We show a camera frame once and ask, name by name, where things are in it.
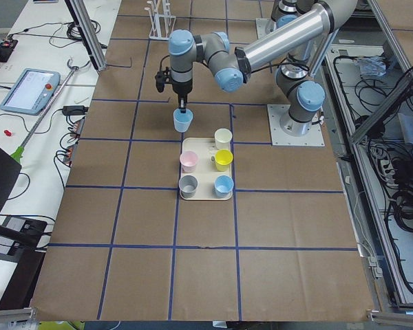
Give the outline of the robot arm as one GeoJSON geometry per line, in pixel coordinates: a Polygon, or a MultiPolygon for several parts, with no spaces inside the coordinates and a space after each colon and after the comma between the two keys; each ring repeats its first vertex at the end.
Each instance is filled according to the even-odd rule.
{"type": "Polygon", "coordinates": [[[312,69],[321,64],[331,39],[352,16],[356,1],[296,1],[298,15],[274,16],[275,30],[244,46],[230,50],[224,32],[194,35],[188,30],[170,34],[170,66],[156,74],[156,88],[172,86],[178,96],[173,122],[178,132],[188,130],[193,119],[187,109],[193,88],[193,63],[206,65],[222,91],[234,92],[246,84],[251,74],[268,68],[268,64],[287,54],[276,72],[277,85],[290,101],[287,114],[281,117],[282,129],[292,136],[303,136],[313,125],[326,94],[312,81],[312,69]]]}

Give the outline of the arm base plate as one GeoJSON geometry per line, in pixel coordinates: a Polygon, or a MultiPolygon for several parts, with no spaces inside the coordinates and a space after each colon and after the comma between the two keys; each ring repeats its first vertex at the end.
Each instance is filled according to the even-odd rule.
{"type": "Polygon", "coordinates": [[[289,104],[268,104],[268,122],[273,146],[325,147],[318,113],[309,123],[289,116],[289,104]]]}

